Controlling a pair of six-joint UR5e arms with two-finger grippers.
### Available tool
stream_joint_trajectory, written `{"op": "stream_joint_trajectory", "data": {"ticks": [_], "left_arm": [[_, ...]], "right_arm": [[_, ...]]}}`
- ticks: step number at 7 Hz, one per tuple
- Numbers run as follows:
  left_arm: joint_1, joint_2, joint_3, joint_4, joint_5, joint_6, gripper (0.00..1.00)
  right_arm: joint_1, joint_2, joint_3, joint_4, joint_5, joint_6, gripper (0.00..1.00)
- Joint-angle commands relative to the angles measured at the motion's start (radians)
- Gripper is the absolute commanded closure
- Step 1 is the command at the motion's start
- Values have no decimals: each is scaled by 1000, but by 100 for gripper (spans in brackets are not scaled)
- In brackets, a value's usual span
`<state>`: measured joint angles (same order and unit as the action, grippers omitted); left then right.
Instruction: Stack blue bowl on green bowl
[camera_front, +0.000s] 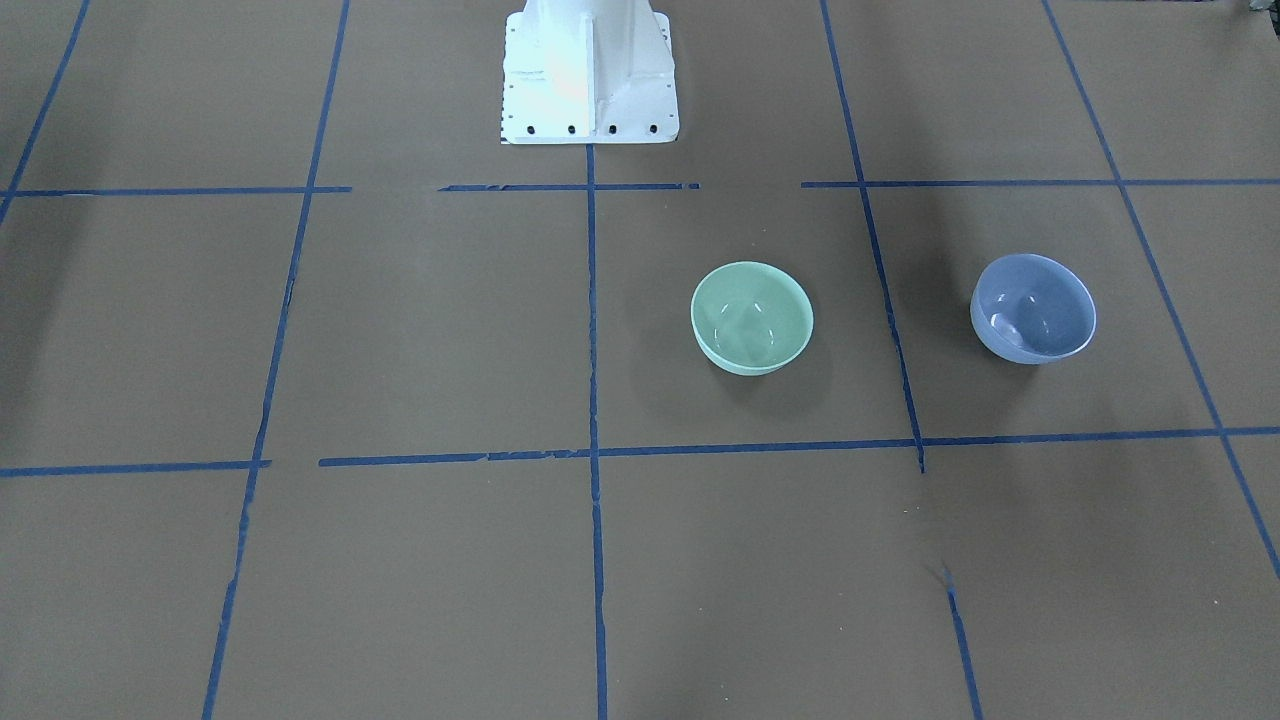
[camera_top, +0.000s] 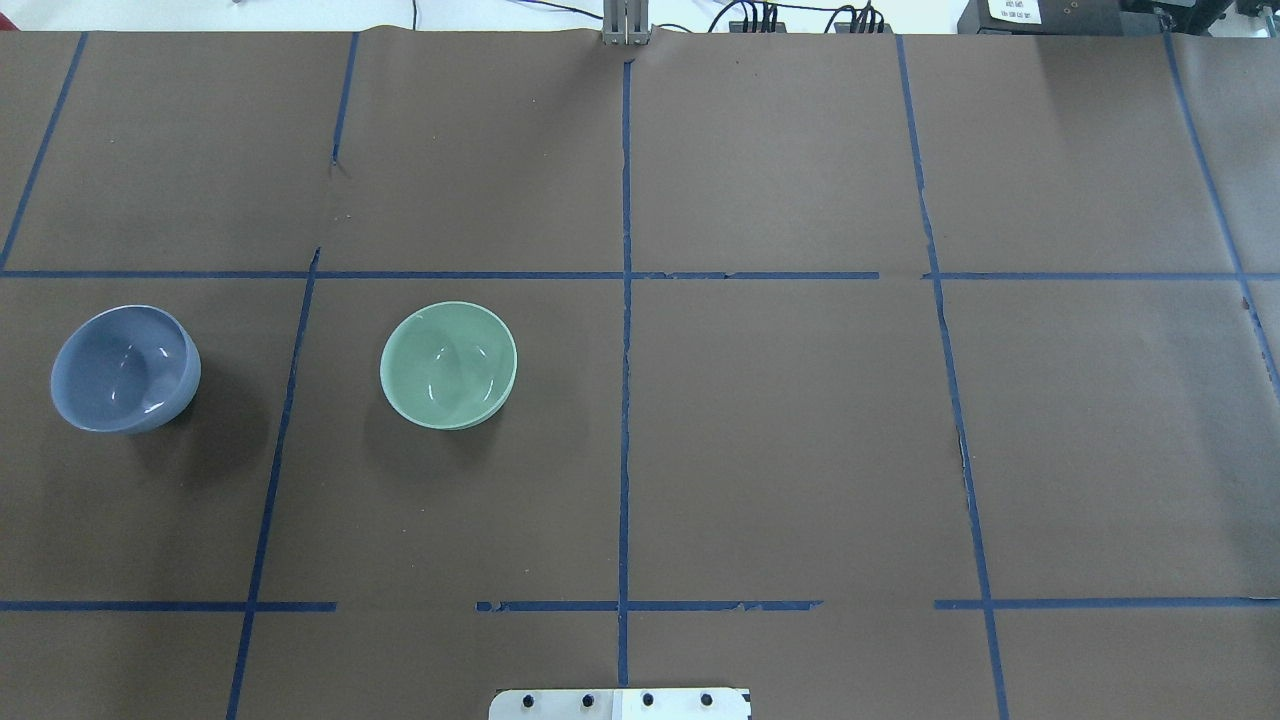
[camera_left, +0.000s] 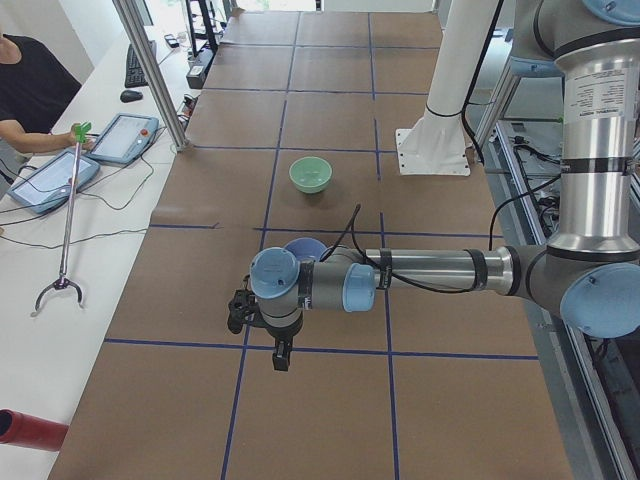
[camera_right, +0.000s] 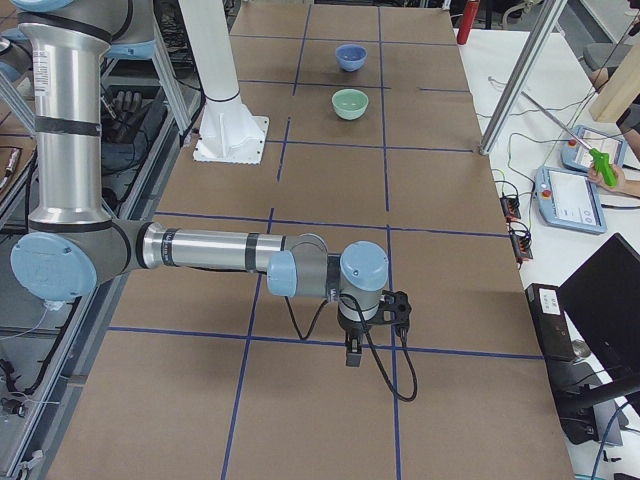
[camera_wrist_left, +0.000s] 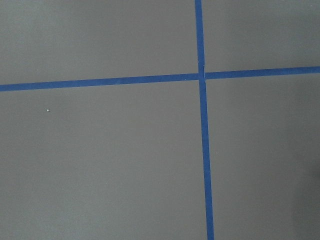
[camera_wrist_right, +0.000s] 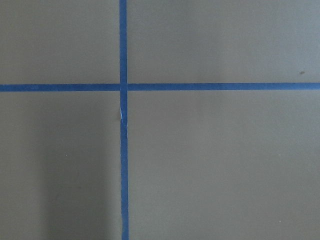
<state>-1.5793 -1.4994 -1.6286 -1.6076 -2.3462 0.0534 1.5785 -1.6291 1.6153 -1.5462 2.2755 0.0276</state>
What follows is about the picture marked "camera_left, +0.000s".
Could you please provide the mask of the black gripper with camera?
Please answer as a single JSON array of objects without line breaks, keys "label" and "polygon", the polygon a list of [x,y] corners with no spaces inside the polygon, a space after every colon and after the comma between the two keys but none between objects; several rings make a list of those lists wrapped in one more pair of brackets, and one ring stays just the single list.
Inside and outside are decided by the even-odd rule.
[{"label": "black gripper with camera", "polygon": [[288,371],[293,339],[303,325],[302,312],[295,310],[292,319],[285,319],[283,326],[277,326],[276,319],[262,312],[256,296],[248,289],[235,291],[228,303],[228,310],[228,329],[233,334],[239,334],[244,325],[265,329],[275,340],[272,353],[273,368],[276,371]]}]

